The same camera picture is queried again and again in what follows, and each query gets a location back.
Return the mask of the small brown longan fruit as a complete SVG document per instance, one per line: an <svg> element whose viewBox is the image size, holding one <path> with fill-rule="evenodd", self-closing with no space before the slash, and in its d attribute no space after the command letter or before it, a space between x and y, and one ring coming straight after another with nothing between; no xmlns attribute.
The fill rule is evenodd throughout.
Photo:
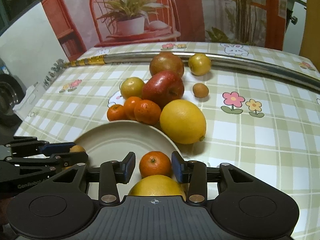
<svg viewBox="0 0 320 240"><path fill-rule="evenodd" d="M70 148L69 152L70 153L86 152L86 150L80 145L74 145Z"/></svg>

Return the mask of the orange tangerine small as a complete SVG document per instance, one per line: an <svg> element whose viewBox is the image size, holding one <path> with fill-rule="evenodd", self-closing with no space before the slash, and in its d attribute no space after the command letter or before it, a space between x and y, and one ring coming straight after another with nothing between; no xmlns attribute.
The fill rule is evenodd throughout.
<svg viewBox="0 0 320 240"><path fill-rule="evenodd" d="M163 152L151 151L141 158L139 162L139 171L142 178L153 175L171 177L171 161Z"/></svg>

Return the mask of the large yellow grapefruit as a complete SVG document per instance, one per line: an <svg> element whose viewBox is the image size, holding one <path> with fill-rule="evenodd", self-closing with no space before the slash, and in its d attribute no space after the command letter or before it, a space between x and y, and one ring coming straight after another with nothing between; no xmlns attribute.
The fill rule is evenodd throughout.
<svg viewBox="0 0 320 240"><path fill-rule="evenodd" d="M174 142L193 144L204 140L206 119L202 111L190 101L174 100L162 110L159 124L162 131Z"/></svg>

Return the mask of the dark red apple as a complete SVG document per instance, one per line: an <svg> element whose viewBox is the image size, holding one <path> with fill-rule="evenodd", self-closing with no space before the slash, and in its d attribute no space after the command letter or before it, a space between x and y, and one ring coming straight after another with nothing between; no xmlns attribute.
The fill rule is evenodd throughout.
<svg viewBox="0 0 320 240"><path fill-rule="evenodd" d="M160 108L184 94L182 79L174 72L166 70L151 77L142 89L142 99L150 100Z"/></svg>

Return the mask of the yellow-green round fruit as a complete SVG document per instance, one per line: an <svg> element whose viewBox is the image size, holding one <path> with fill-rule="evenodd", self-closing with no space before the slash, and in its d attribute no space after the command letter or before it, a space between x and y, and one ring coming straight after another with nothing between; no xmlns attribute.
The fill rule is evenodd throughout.
<svg viewBox="0 0 320 240"><path fill-rule="evenodd" d="M126 100L129 97L137 96L142 97L142 90L145 83L138 77L129 77L120 85L121 96Z"/></svg>

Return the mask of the yellow round fruit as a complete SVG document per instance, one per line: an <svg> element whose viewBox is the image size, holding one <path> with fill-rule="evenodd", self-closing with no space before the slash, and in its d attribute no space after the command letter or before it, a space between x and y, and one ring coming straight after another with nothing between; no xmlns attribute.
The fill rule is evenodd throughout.
<svg viewBox="0 0 320 240"><path fill-rule="evenodd" d="M211 70L211 60L202 53L196 53L188 60L190 71L196 76L203 76Z"/></svg>

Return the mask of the brownish red apple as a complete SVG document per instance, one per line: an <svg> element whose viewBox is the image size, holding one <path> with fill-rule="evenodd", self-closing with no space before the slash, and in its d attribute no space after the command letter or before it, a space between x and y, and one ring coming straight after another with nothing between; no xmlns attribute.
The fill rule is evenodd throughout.
<svg viewBox="0 0 320 240"><path fill-rule="evenodd" d="M177 55L171 52L160 52L151 60L149 72L151 76L154 76L166 70L172 71L179 77L182 77L184 74L184 63Z"/></svg>

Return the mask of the dark appliance at left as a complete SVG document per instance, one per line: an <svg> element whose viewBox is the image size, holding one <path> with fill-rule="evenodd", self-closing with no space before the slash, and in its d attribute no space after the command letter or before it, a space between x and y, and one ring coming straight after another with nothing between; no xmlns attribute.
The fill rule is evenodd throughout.
<svg viewBox="0 0 320 240"><path fill-rule="evenodd" d="M26 88L17 76L12 75L3 60L1 60L0 89L1 125L14 127L22 122L14 113L14 107L25 97Z"/></svg>

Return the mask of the checkered bunny tablecloth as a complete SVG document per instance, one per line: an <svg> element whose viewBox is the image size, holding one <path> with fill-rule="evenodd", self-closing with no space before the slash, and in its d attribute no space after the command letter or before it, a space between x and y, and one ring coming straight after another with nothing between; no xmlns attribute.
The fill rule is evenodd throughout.
<svg viewBox="0 0 320 240"><path fill-rule="evenodd" d="M112 63L66 70L44 93L16 132L49 142L72 141L106 123L121 104L120 84L147 80L147 63ZM319 93L262 76L212 68L183 76L186 100L207 121L203 142L182 145L186 157L209 166L231 163L295 199L300 217L295 239L319 239ZM193 85L209 88L205 98Z"/></svg>

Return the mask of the metal telescopic pole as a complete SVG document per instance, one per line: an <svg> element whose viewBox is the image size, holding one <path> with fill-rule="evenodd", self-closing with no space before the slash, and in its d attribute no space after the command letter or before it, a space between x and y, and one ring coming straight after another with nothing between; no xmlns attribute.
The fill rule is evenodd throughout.
<svg viewBox="0 0 320 240"><path fill-rule="evenodd" d="M65 69L72 67L84 67L90 65L103 65L109 63L150 63L153 58L160 56L165 57L168 54L165 52L157 53L155 51L146 52L130 52L119 54L104 54L89 58L64 62L58 59L51 67L45 80L44 87L48 88ZM319 93L319 79L308 76L282 66L272 63L261 62L252 59L244 59L242 57L218 55L218 54L203 54L203 53L188 53L178 52L173 53L179 57L184 64L189 66L192 71L203 70L208 67L214 67L224 71L233 71L240 73L248 73L250 75L265 76L274 80L289 83L297 87L305 88L315 93Z"/></svg>

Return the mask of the printed room backdrop cloth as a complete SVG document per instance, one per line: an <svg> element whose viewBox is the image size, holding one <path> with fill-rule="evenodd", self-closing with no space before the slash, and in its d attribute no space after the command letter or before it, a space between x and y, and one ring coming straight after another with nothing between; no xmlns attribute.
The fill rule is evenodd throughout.
<svg viewBox="0 0 320 240"><path fill-rule="evenodd" d="M287 0L40 0L70 60L92 47L162 42L281 50Z"/></svg>

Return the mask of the wooden door panel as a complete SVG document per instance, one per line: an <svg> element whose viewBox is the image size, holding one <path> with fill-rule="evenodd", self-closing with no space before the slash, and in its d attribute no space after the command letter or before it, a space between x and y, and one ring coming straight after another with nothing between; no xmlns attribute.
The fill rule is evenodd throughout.
<svg viewBox="0 0 320 240"><path fill-rule="evenodd" d="M319 70L319 0L306 0L306 19L300 55Z"/></svg>

